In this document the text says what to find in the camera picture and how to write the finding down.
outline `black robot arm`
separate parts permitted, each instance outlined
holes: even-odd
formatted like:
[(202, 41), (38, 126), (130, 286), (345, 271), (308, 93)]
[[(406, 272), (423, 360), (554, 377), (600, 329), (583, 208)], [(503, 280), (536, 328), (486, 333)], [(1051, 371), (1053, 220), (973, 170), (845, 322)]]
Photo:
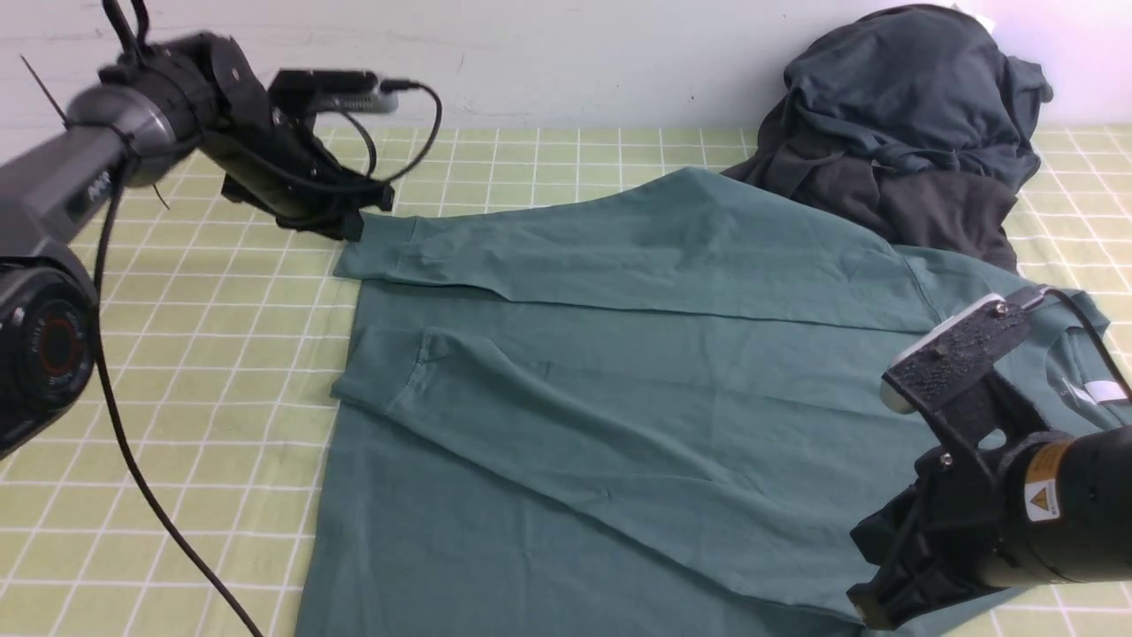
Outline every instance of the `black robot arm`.
[(117, 186), (154, 184), (200, 149), (225, 171), (229, 199), (282, 227), (357, 240), (360, 209), (391, 209), (393, 188), (338, 163), (315, 115), (389, 112), (397, 92), (419, 88), (437, 104), (420, 156), (439, 127), (439, 98), (415, 81), (292, 69), (268, 88), (232, 38), (146, 43), (144, 12), (135, 38), (117, 2), (103, 5), (122, 55), (70, 102), (63, 132), (0, 165), (0, 458), (62, 415), (92, 376), (98, 299), (68, 243)]
[[(915, 484), (852, 530), (880, 567), (848, 592), (867, 627), (893, 630), (1006, 587), (1132, 579), (1132, 429), (1073, 439), (994, 370), (1050, 294), (1132, 396), (1084, 313), (1047, 286), (988, 295), (901, 354), (882, 398), (918, 412), (941, 445), (916, 462)], [(1005, 442), (980, 449), (996, 430)]]

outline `white wall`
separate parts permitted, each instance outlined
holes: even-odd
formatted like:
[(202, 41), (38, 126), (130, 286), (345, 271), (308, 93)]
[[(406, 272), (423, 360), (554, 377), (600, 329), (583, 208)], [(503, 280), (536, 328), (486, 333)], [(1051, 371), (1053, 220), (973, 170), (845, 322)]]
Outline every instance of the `white wall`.
[[(128, 6), (128, 0), (120, 0)], [(155, 38), (231, 34), (256, 72), (363, 67), (440, 91), (449, 126), (755, 124), (784, 64), (892, 0), (149, 0)], [(1132, 2), (968, 0), (1003, 50), (1044, 64), (1044, 122), (1132, 121)], [(0, 156), (57, 130), (18, 60), (66, 98), (117, 51), (100, 0), (7, 0)], [(1070, 5), (1082, 8), (1074, 11)], [(427, 104), (401, 118), (424, 121)]]

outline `yellow label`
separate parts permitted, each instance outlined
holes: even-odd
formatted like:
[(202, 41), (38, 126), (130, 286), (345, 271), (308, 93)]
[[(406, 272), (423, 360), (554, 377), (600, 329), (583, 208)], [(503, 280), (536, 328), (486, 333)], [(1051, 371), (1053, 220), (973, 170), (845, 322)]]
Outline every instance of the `yellow label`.
[(1026, 484), (1057, 480), (1057, 470), (1069, 446), (1070, 442), (1054, 442), (1039, 449), (1026, 470)]

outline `green grid tablecloth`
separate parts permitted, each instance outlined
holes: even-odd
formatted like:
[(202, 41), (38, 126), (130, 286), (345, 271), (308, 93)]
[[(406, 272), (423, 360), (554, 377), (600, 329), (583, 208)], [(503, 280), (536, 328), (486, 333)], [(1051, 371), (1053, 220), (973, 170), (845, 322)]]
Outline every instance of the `green grid tablecloth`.
[[(361, 169), (365, 145), (326, 129)], [(404, 164), (417, 129), (376, 130), (378, 173)], [(684, 165), (748, 156), (751, 130), (447, 130), (400, 183), (394, 214), (458, 215), (585, 200)], [(1022, 272), (1084, 287), (1132, 347), (1132, 126), (1044, 130), (1044, 166), (1007, 231)], [(314, 540), (357, 294), (329, 276), (337, 246), (285, 232), (220, 198), (201, 156), (128, 196), (103, 321), (126, 428), (155, 492), (260, 627), (293, 630)], [(75, 241), (87, 262), (97, 224)], [(1132, 631), (1132, 589), (1046, 587), (957, 631), (1065, 637)], [(101, 396), (0, 463), (0, 635), (243, 635), (161, 531), (126, 475)]]

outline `black cloth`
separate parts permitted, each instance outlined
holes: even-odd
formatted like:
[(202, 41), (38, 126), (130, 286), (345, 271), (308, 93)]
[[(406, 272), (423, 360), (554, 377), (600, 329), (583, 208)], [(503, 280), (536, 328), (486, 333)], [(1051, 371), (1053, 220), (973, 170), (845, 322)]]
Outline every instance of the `black cloth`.
[(959, 170), (1015, 192), (1038, 170), (1029, 139), (1053, 88), (960, 11), (872, 14), (814, 42), (784, 78), (788, 134), (806, 121), (900, 172)]
[(758, 129), (758, 150), (723, 174), (868, 227), (895, 244), (945, 249), (1017, 272), (1002, 229), (1017, 201), (1003, 182), (966, 172), (901, 174), (850, 156), (813, 131), (783, 139), (782, 104)]
[(723, 171), (887, 241), (1015, 272), (1002, 229), (1040, 165), (1053, 89), (966, 14), (912, 5), (832, 31), (786, 69), (754, 156)]

